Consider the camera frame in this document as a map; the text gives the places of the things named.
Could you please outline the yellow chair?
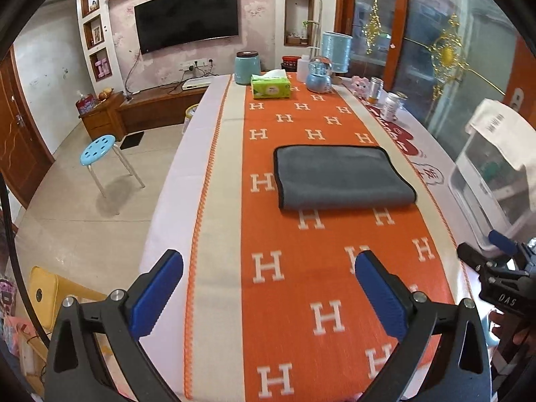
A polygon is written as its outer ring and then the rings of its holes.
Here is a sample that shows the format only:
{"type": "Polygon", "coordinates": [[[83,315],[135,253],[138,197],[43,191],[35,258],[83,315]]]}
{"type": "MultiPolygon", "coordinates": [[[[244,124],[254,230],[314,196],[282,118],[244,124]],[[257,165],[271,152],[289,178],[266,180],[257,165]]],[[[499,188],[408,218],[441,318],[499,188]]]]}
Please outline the yellow chair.
{"type": "MultiPolygon", "coordinates": [[[[29,298],[36,316],[46,332],[51,336],[55,320],[63,300],[74,296],[80,303],[99,301],[105,294],[87,288],[70,279],[34,266],[30,272],[29,298]]],[[[21,322],[16,327],[18,336],[19,363],[24,378],[38,397],[45,395],[45,373],[47,348],[31,327],[29,321],[21,322]]]]}

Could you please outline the blue round stool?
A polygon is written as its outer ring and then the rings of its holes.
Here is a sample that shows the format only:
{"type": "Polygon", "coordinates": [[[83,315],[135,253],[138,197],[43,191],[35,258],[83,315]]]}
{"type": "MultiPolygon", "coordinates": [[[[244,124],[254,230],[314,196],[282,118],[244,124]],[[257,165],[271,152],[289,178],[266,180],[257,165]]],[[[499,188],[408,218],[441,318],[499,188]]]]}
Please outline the blue round stool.
{"type": "Polygon", "coordinates": [[[112,134],[106,134],[100,137],[97,137],[93,140],[81,153],[79,161],[80,164],[86,168],[91,175],[94,183],[96,184],[99,192],[106,199],[106,191],[102,183],[100,183],[96,173],[93,170],[93,165],[102,160],[106,155],[112,151],[119,159],[121,164],[128,171],[130,176],[133,176],[137,180],[137,183],[140,184],[141,188],[145,187],[145,184],[138,173],[134,170],[132,164],[126,159],[125,155],[121,153],[120,148],[116,143],[115,136],[112,134]]]}

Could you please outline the wooden door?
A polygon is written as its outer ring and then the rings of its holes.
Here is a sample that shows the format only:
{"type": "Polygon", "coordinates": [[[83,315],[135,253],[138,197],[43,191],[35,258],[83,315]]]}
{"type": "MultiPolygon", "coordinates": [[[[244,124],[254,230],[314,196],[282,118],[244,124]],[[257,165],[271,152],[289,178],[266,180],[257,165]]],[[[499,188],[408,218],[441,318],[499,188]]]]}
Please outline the wooden door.
{"type": "Polygon", "coordinates": [[[14,49],[1,60],[1,172],[9,190],[27,208],[55,159],[30,113],[14,49]]]}

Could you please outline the wooden TV cabinet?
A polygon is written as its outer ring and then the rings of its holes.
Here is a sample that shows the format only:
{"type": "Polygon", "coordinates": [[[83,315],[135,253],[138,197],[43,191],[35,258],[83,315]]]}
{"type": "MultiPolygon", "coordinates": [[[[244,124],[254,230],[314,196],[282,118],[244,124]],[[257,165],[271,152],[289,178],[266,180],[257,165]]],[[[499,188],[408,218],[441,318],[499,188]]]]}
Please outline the wooden TV cabinet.
{"type": "Polygon", "coordinates": [[[112,134],[121,141],[128,134],[183,124],[186,109],[199,104],[206,87],[183,90],[181,85],[154,87],[131,99],[120,91],[79,118],[92,140],[112,134]]]}

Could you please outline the glass jar with lid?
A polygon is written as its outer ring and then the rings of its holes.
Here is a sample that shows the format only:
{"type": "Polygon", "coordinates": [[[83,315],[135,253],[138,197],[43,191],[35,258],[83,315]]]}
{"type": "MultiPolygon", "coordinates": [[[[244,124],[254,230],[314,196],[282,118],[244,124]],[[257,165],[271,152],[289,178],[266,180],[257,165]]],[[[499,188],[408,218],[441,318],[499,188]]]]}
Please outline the glass jar with lid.
{"type": "Polygon", "coordinates": [[[372,77],[370,79],[369,90],[367,93],[366,101],[370,105],[376,105],[381,97],[383,91],[383,80],[378,77],[372,77]]]}

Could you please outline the folded grey towel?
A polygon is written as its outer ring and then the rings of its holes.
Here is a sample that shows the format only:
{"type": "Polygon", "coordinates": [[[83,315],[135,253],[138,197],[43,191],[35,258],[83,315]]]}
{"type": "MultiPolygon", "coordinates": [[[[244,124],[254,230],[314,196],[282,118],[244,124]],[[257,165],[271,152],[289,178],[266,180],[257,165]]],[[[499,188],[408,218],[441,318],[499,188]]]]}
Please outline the folded grey towel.
{"type": "Polygon", "coordinates": [[[273,151],[282,210],[405,207],[417,192],[381,147],[286,145],[273,151]]]}

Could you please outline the red tin box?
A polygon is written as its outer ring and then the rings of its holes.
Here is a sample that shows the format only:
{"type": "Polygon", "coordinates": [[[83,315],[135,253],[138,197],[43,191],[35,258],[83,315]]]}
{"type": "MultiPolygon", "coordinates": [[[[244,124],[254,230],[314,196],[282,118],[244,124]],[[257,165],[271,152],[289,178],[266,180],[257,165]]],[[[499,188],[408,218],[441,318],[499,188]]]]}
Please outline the red tin box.
{"type": "Polygon", "coordinates": [[[96,105],[97,105],[97,101],[91,93],[87,95],[82,94],[75,103],[78,114],[80,115],[83,115],[92,111],[96,105]]]}

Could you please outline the pink piggy figurine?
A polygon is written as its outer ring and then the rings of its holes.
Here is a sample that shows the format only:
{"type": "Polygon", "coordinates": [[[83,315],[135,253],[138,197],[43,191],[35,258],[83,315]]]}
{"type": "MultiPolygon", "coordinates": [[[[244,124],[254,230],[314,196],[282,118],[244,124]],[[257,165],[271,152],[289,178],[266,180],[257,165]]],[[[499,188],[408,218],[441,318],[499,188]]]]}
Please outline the pink piggy figurine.
{"type": "Polygon", "coordinates": [[[365,98],[369,92],[370,80],[366,77],[354,75],[351,79],[351,92],[354,96],[365,98]]]}

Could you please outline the white set-top box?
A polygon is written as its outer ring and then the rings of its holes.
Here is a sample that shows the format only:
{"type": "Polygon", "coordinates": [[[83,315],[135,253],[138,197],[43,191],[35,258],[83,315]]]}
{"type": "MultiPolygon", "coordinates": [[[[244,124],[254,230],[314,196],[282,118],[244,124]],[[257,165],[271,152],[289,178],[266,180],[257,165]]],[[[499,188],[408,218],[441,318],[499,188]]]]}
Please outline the white set-top box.
{"type": "Polygon", "coordinates": [[[204,76],[204,77],[197,77],[197,78],[190,78],[186,80],[182,84],[182,90],[193,90],[193,89],[199,89],[199,88],[205,88],[208,87],[213,82],[214,76],[204,76]]]}

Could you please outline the light blue cylindrical container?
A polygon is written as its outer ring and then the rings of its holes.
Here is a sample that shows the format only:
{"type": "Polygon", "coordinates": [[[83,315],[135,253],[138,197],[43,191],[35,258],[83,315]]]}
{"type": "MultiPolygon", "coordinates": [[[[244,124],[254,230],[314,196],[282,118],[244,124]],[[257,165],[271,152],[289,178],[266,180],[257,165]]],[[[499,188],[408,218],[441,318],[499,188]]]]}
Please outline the light blue cylindrical container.
{"type": "Polygon", "coordinates": [[[328,58],[336,74],[346,74],[349,70],[352,37],[345,33],[323,32],[322,56],[328,58]]]}

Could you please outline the white plastic bottle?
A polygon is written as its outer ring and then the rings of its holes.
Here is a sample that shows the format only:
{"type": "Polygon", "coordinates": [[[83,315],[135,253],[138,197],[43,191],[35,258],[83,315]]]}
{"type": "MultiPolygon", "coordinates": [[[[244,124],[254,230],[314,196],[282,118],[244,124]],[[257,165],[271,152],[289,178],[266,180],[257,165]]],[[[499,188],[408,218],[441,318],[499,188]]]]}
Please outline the white plastic bottle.
{"type": "Polygon", "coordinates": [[[302,55],[296,64],[296,80],[305,83],[309,74],[310,56],[302,55]]]}

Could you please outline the green tissue box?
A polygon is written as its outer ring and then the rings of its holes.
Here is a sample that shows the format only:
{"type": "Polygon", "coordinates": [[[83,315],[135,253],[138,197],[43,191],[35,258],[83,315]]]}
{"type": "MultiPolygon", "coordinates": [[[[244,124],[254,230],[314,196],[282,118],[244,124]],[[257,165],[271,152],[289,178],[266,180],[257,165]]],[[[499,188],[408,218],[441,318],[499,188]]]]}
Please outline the green tissue box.
{"type": "Polygon", "coordinates": [[[251,77],[254,99],[284,99],[291,96],[291,81],[286,70],[275,69],[251,77]]]}

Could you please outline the teal canister with dark lid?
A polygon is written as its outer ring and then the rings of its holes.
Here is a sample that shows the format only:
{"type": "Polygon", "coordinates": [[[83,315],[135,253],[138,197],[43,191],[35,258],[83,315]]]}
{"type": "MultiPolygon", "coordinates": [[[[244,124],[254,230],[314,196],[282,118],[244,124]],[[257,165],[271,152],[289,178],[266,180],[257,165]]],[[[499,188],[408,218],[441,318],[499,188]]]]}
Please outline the teal canister with dark lid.
{"type": "Polygon", "coordinates": [[[235,83],[248,85],[253,75],[261,74],[261,61],[257,51],[238,52],[234,59],[235,83]]]}

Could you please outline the black wall television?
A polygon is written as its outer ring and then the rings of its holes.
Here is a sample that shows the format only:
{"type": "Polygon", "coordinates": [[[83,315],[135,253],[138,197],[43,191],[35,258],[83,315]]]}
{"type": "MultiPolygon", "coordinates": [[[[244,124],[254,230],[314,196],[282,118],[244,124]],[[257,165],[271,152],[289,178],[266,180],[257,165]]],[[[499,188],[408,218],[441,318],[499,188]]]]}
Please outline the black wall television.
{"type": "Polygon", "coordinates": [[[134,17],[142,54],[239,35],[238,0],[150,0],[134,17]]]}

